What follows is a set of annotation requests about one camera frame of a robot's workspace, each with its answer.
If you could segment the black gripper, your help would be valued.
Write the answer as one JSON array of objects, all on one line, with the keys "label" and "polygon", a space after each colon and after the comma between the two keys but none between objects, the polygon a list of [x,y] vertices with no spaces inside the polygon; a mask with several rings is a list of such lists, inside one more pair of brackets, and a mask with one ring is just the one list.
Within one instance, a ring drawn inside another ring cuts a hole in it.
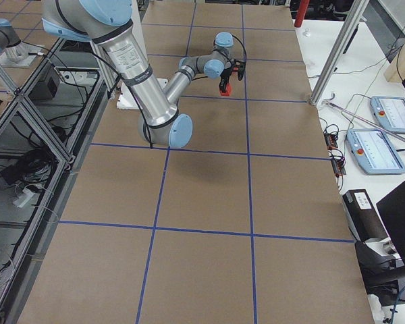
[{"label": "black gripper", "polygon": [[227,90],[227,79],[233,72],[237,73],[239,81],[242,81],[246,71],[246,62],[240,60],[234,60],[229,67],[225,68],[220,76],[219,90]]}]

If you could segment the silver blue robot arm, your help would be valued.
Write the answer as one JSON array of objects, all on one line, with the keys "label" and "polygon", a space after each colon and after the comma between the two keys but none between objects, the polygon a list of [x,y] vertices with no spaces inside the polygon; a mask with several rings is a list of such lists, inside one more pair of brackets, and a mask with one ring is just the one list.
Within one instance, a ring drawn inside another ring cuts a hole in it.
[{"label": "silver blue robot arm", "polygon": [[182,148],[193,133],[191,117],[177,107],[182,93],[196,75],[204,74],[220,79],[219,92],[228,95],[231,74],[243,79],[246,61],[232,54],[236,37],[220,32],[210,54],[183,58],[172,79],[161,86],[134,38],[131,15],[131,1],[44,1],[42,21],[49,34],[102,47],[140,110],[141,137],[151,145]]}]

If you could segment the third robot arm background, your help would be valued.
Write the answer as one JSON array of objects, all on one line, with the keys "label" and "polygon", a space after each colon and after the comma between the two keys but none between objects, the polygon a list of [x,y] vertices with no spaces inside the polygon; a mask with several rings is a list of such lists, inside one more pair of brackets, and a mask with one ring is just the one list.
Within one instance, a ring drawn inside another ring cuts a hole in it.
[{"label": "third robot arm background", "polygon": [[43,56],[41,48],[22,41],[9,20],[0,18],[0,64],[7,68],[28,68],[36,57]]}]

